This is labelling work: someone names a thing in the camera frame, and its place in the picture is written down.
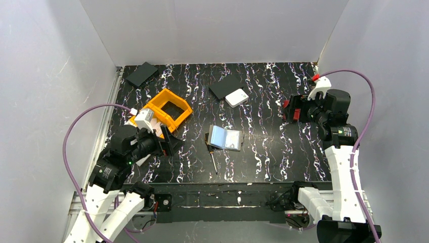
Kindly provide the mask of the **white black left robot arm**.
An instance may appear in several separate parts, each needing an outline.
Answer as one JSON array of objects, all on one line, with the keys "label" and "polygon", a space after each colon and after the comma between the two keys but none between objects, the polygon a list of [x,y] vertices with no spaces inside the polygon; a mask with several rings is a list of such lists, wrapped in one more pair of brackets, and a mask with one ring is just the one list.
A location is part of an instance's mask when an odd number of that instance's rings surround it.
[{"label": "white black left robot arm", "polygon": [[91,172],[83,206],[65,242],[107,242],[117,238],[133,216],[154,195],[154,188],[136,182],[129,189],[124,183],[134,165],[152,156],[173,156],[184,141],[166,125],[162,137],[155,130],[132,125],[119,127],[110,143],[99,154]]}]

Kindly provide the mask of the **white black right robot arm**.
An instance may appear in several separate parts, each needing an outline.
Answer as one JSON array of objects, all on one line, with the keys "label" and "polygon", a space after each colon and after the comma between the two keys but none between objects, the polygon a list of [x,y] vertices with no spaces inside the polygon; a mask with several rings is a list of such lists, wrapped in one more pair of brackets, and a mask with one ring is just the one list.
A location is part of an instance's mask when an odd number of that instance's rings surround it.
[{"label": "white black right robot arm", "polygon": [[363,201],[358,169],[358,131],[348,124],[348,92],[330,89],[311,95],[291,95],[283,105],[290,123],[314,123],[331,172],[333,202],[314,183],[294,182],[281,197],[289,207],[307,210],[318,242],[379,242],[381,226],[373,223]]}]

